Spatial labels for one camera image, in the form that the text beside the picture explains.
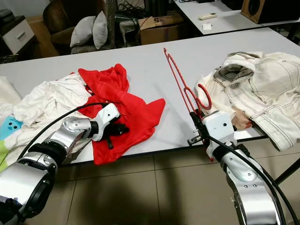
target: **wooden speaker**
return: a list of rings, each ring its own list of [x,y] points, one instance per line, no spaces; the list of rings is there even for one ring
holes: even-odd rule
[[[241,13],[255,23],[298,20],[300,0],[244,0]]]

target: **floor tile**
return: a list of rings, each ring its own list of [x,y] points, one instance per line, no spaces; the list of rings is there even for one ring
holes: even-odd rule
[[[167,169],[190,165],[210,164],[204,147],[192,147],[154,154],[155,169]]]
[[[298,158],[300,158],[300,153],[268,158],[259,158],[257,161],[272,175],[273,178],[277,178]],[[283,181],[280,184],[280,188],[286,195],[287,199],[290,201],[298,218],[300,218],[300,169],[296,171],[293,175],[291,175],[289,178],[287,178],[285,181]],[[287,222],[292,221],[292,217],[288,213],[283,203],[282,206],[285,212]]]
[[[68,225],[157,225],[154,171],[78,180]]]
[[[56,183],[44,210],[26,220],[28,225],[66,225],[75,188],[75,181]]]
[[[269,138],[253,140],[248,142],[240,142],[238,144],[244,144],[246,148],[250,151],[251,156],[254,158],[263,158],[269,156],[279,156],[291,153],[300,152],[300,144],[296,144],[293,148],[278,151]]]
[[[124,157],[106,165],[80,165],[78,179],[154,170],[153,156]]]
[[[55,182],[70,181],[76,180],[78,175],[79,166],[63,166],[60,167],[57,171]]]
[[[237,225],[219,164],[156,171],[161,225]]]

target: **chair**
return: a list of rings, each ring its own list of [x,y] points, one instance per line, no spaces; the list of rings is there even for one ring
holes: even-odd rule
[[[51,42],[60,55],[98,51],[93,41],[87,45],[70,48],[71,36],[78,22],[87,16],[97,16],[101,11],[107,18],[108,37],[99,51],[115,48],[115,0],[54,0],[43,12],[43,19]]]

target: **red towel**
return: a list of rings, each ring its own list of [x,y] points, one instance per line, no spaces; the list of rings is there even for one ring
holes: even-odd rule
[[[94,163],[97,165],[116,161],[131,146],[147,140],[159,124],[161,114],[165,107],[163,98],[146,104],[143,99],[127,92],[129,83],[126,78],[126,69],[116,64],[104,71],[78,70],[80,76],[94,93],[86,104],[95,102],[114,103],[121,118],[117,121],[129,128],[128,133],[120,136],[111,136],[113,149],[108,149],[106,140],[93,142]],[[95,105],[83,108],[80,112],[94,118],[102,106]]]

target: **desk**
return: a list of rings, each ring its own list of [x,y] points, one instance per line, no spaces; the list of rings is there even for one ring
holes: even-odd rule
[[[180,3],[175,2],[181,11],[197,27],[203,35],[225,33],[237,30],[248,30],[263,27],[256,24],[240,13],[240,10],[231,10],[221,1],[197,3],[196,1]],[[200,15],[217,13],[217,18],[199,20]],[[203,30],[202,24],[211,22],[211,30]]]
[[[218,67],[228,53],[237,51],[285,52],[300,57],[300,47],[270,28],[263,28],[2,64],[0,75],[8,77],[16,90],[24,97],[41,82],[60,79],[78,68],[103,70],[121,63],[127,69],[130,93],[142,97],[146,103],[158,98],[166,100],[161,122],[156,127],[154,135],[147,141],[130,148],[124,155],[184,148],[188,146],[187,139],[195,135],[192,132],[195,127],[181,99],[163,53],[163,47],[166,47],[176,60],[191,88],[201,75],[208,75],[215,67]],[[262,138],[263,133],[251,128],[236,132],[235,136],[239,140]],[[72,163],[91,160],[93,160],[93,153],[90,143]]]

